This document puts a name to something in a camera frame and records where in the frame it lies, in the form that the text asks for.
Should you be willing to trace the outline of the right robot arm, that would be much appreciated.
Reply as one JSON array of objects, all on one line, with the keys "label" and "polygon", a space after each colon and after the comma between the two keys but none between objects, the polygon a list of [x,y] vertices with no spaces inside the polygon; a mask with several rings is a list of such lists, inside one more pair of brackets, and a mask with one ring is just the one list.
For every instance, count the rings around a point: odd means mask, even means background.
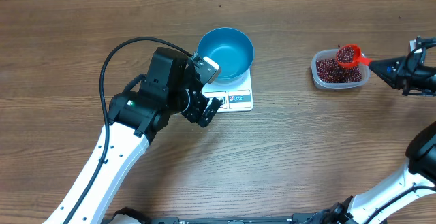
[{"label": "right robot arm", "polygon": [[[344,68],[366,65],[391,88],[404,96],[435,96],[435,68],[424,64],[435,38],[417,37],[408,55],[374,61],[349,44],[337,53]],[[307,219],[308,223],[385,223],[387,218],[413,201],[435,193],[435,124],[423,129],[409,144],[406,161],[372,189],[335,203]]]}]

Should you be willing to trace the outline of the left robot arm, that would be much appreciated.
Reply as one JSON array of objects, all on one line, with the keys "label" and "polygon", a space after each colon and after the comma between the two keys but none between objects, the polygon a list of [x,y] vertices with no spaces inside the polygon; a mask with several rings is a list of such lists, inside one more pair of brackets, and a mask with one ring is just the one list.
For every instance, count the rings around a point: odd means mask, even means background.
[{"label": "left robot arm", "polygon": [[221,102],[202,88],[220,66],[159,47],[146,74],[135,77],[105,110],[105,124],[84,168],[47,223],[101,223],[126,175],[173,114],[206,127]]}]

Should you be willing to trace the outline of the red scoop with blue handle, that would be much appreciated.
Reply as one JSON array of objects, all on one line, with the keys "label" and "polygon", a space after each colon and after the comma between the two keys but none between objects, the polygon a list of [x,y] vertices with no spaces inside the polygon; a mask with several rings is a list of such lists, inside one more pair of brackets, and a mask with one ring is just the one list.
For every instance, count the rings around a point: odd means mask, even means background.
[{"label": "red scoop with blue handle", "polygon": [[336,53],[337,63],[347,69],[351,69],[359,64],[369,66],[371,59],[365,57],[359,46],[348,44],[342,46]]}]

